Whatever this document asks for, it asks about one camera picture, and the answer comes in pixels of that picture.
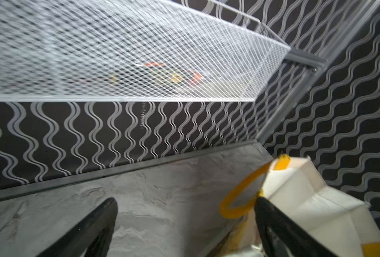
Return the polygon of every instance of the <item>netting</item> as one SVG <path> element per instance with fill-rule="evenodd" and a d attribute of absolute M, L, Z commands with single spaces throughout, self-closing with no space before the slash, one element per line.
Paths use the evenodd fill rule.
<path fill-rule="evenodd" d="M 0 1 L 0 101 L 253 101 L 290 47 L 165 0 Z"/>

